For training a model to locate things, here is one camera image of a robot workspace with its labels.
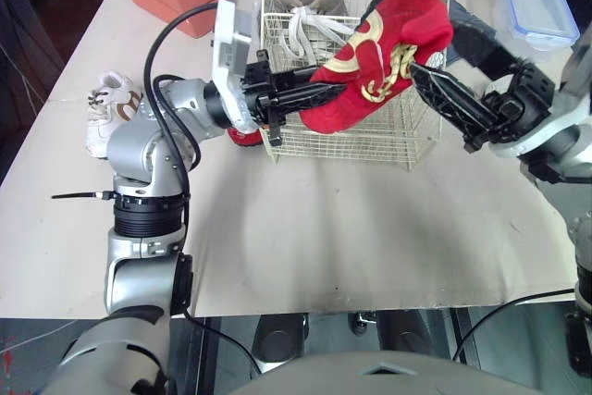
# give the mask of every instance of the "red cloth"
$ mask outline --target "red cloth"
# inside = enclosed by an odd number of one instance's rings
[[[302,122],[309,129],[319,133],[346,130],[409,87],[411,80],[399,77],[391,87],[391,93],[378,104],[368,101],[361,93],[371,80],[379,87],[390,75],[390,54],[397,44],[417,45],[415,61],[424,64],[433,53],[446,48],[452,40],[448,11],[440,0],[379,0],[374,10],[382,19],[382,32],[381,27],[376,26],[380,22],[380,19],[376,21],[376,15],[365,17],[356,30],[357,35],[354,34],[335,56],[341,61],[354,57],[359,68],[336,72],[331,69],[334,65],[329,61],[311,78],[311,82],[347,83],[347,87],[330,103],[301,112]]]
[[[230,139],[234,143],[242,145],[243,147],[253,147],[254,145],[261,145],[263,143],[263,138],[259,131],[251,134],[244,134],[236,129],[228,129],[228,136],[230,136]]]

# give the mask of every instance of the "blue container lid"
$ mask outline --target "blue container lid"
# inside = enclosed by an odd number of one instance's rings
[[[535,48],[549,50],[573,44],[580,37],[566,0],[505,0],[510,31]]]

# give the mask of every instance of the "wire basket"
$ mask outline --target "wire basket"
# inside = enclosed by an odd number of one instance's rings
[[[331,18],[355,28],[371,0],[344,0],[348,17]],[[288,28],[291,13],[276,5],[274,0],[262,0],[261,45],[269,53],[273,71],[305,67],[306,59],[288,57],[279,44],[281,33]],[[318,65],[325,64],[340,46],[330,41],[315,27],[303,26],[315,49]],[[444,68],[445,57],[433,55],[428,65]],[[283,144],[272,147],[267,132],[262,130],[265,148],[278,160],[281,154],[351,159],[358,161],[389,162],[411,170],[439,140],[441,118],[419,97],[415,88],[408,88],[355,127],[334,134],[320,134],[307,129],[298,114],[287,117],[281,129]]]

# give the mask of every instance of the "white shoe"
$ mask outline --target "white shoe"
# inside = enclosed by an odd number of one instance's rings
[[[116,71],[101,74],[99,82],[88,97],[86,150],[92,157],[107,158],[111,134],[136,114],[142,90]]]

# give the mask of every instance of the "table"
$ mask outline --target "table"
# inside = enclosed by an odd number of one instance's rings
[[[236,1],[251,10],[256,0]],[[486,12],[490,1],[461,0]],[[104,0],[68,61],[0,188],[0,316],[105,314],[111,206],[50,196],[111,188],[110,166],[84,150],[85,96],[103,69],[139,81],[163,26],[130,0]],[[568,55],[543,69],[557,79]],[[210,56],[208,38],[174,31],[154,74],[209,79]],[[451,69],[481,82],[466,65]],[[462,145],[444,125],[436,148],[408,173],[329,159],[274,165],[262,147],[204,142],[190,174],[186,244],[195,313],[484,305],[571,287],[574,248],[560,215],[517,160]]]

